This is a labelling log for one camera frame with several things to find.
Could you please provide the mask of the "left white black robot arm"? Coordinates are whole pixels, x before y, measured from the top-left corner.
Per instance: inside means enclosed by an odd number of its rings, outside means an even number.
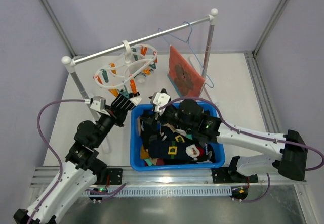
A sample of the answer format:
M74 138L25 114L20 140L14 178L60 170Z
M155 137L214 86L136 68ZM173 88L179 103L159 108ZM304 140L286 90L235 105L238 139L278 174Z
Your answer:
M96 150L114 126L122 127L126 110L109 108L95 121L83 121L74 144L58 174L43 193L27 208L18 209L16 223L59 223L78 197L92 184L106 177L107 165L97 158Z

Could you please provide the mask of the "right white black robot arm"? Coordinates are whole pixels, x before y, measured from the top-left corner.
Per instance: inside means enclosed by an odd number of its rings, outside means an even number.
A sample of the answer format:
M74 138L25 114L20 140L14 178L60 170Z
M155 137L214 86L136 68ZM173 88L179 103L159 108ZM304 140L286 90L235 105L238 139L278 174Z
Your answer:
M221 143L259 152L251 158L233 157L229 169L242 176L277 172L281 176L302 181L305 179L308 149L301 135L295 130L287 133L270 133L250 130L227 123L219 113L213 116L203 104L212 102L199 97L181 97L171 100L166 90L150 96L152 111L140 119L152 128L171 125L188 132L204 143Z

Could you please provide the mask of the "white oval clip hanger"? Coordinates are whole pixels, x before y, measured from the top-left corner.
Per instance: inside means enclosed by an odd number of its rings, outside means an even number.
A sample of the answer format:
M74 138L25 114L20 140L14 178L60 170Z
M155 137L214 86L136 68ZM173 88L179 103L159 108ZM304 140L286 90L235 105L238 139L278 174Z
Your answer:
M124 40L126 49L114 62L102 66L95 72L96 85L107 90L130 88L130 80L144 72L152 75L158 62L157 49L149 44L130 46Z

